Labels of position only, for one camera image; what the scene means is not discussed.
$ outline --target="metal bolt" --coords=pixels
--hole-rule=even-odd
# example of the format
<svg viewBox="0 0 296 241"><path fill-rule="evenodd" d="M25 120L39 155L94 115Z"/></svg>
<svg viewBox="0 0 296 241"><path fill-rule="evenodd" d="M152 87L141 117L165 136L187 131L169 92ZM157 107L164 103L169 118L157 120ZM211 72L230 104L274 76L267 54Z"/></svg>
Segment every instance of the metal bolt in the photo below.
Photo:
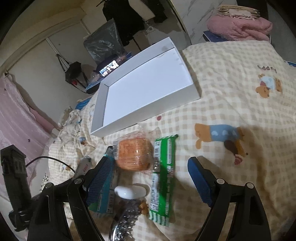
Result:
<svg viewBox="0 0 296 241"><path fill-rule="evenodd" d="M218 178L218 179L217 179L217 183L219 183L219 184L224 184L225 181L224 181L222 178Z"/></svg>
<svg viewBox="0 0 296 241"><path fill-rule="evenodd" d="M52 186L52 183L47 183L47 184L45 184L45 188L50 188Z"/></svg>
<svg viewBox="0 0 296 241"><path fill-rule="evenodd" d="M252 189L254 187L254 185L252 183L247 183L247 187Z"/></svg>
<svg viewBox="0 0 296 241"><path fill-rule="evenodd" d="M80 183L82 183L82 179L81 179L81 178L76 178L76 179L74 180L74 183L75 183L75 184L80 184Z"/></svg>

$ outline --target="green wrapper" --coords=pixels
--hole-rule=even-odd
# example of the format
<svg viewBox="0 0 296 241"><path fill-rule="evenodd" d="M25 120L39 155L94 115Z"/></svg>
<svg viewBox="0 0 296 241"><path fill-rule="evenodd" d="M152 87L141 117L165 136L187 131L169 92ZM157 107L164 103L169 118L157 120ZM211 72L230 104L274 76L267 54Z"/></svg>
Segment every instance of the green wrapper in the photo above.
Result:
<svg viewBox="0 0 296 241"><path fill-rule="evenodd" d="M155 140L149 219L168 226L174 188L175 140L178 135Z"/></svg>

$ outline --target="white oval object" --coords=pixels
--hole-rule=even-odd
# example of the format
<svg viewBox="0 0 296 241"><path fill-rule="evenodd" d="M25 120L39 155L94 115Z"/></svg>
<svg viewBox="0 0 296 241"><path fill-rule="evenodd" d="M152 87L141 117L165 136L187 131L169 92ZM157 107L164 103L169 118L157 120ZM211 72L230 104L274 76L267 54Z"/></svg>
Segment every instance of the white oval object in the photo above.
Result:
<svg viewBox="0 0 296 241"><path fill-rule="evenodd" d="M114 189L114 192L117 196L124 199L137 199L140 197L145 197L147 191L145 188L136 185L130 186L117 186Z"/></svg>

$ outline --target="white box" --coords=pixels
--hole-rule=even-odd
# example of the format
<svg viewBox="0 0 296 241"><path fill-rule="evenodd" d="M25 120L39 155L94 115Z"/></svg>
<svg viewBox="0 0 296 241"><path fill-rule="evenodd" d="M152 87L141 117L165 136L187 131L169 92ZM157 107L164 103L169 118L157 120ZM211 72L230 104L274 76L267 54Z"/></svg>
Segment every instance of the white box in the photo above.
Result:
<svg viewBox="0 0 296 241"><path fill-rule="evenodd" d="M168 37L138 53L101 82L91 134L104 137L200 99Z"/></svg>

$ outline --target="pink fluffy blanket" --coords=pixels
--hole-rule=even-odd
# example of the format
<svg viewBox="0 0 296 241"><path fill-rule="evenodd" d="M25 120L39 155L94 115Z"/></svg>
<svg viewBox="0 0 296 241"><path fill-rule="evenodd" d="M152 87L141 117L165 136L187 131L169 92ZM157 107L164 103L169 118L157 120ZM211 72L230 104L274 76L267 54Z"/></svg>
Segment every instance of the pink fluffy blanket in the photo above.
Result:
<svg viewBox="0 0 296 241"><path fill-rule="evenodd" d="M272 29L272 23L264 18L247 20L216 15L207 22L208 29L228 40L266 40Z"/></svg>

